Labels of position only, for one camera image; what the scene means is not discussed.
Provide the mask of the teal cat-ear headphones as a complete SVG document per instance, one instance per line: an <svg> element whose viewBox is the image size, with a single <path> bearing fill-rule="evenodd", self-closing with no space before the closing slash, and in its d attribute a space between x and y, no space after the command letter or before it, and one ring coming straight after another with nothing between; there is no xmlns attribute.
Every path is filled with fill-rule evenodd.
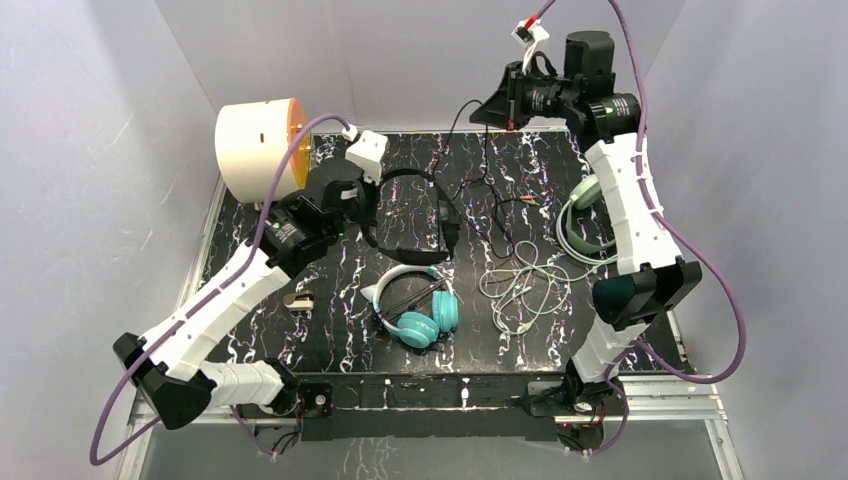
<svg viewBox="0 0 848 480"><path fill-rule="evenodd" d="M381 299L389 284L411 274L428 277L430 284L394 305L384 306ZM450 279L434 266L394 266L360 294L371 304L385 330L412 349L426 350L460 323L459 298Z"/></svg>

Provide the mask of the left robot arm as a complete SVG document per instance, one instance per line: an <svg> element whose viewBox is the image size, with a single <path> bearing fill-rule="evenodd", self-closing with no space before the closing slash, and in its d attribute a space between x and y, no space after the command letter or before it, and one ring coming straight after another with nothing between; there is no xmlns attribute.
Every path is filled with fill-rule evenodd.
<svg viewBox="0 0 848 480"><path fill-rule="evenodd" d="M125 333L113 350L133 385L169 430L207 409L257 405L275 416L294 411L300 381L275 359L215 363L223 337L272 293L324 258L345 229L377 204L378 161L330 159L303 189L274 202L219 272L170 317L142 335Z"/></svg>

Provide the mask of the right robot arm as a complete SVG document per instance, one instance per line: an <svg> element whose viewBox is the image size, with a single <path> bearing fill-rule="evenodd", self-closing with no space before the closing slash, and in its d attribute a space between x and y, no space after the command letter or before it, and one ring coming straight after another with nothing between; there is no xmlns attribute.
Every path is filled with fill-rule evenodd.
<svg viewBox="0 0 848 480"><path fill-rule="evenodd" d="M660 204L647 157L637 149L642 109L634 95L615 90L610 34L569 34L562 73L536 64L549 38L539 23L522 21L512 36L524 56L506 66L495 93L470 120L508 131L535 117L564 120L598 178L618 254L616 275L592 287L596 316L561 388L565 405L587 414L612 395L626 350L694 289L702 270L684 260L655 219Z"/></svg>

